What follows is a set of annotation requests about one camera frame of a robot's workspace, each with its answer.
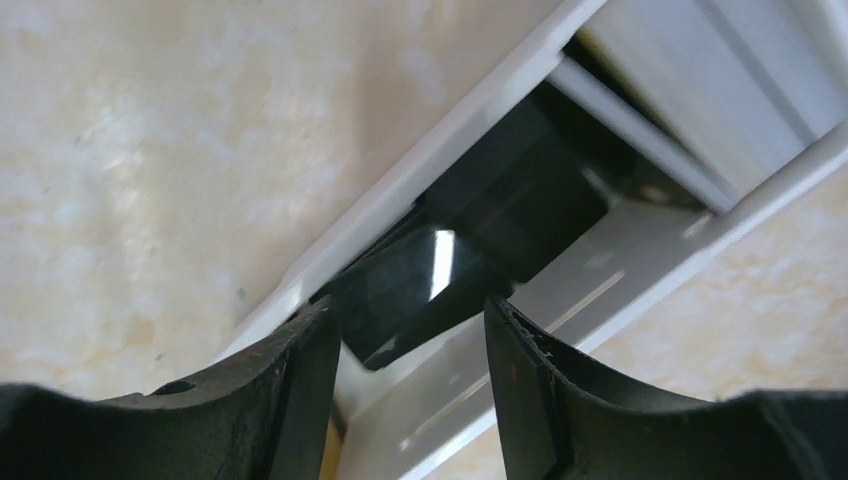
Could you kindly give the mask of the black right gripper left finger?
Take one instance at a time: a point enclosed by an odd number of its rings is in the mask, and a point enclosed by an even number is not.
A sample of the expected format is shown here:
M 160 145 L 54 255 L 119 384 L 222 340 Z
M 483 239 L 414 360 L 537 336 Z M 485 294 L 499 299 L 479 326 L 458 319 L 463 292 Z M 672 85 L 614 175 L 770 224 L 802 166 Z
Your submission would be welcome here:
M 328 300 L 148 395 L 87 401 L 1 388 L 5 479 L 315 479 L 340 322 Z

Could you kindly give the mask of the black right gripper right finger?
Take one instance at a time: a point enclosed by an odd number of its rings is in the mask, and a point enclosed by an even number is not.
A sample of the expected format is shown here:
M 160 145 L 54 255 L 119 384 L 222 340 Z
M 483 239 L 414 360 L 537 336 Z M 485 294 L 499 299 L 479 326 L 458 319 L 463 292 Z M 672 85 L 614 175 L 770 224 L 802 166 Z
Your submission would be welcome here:
M 511 479 L 843 479 L 847 394 L 755 390 L 708 402 L 634 379 L 501 297 L 486 351 Z

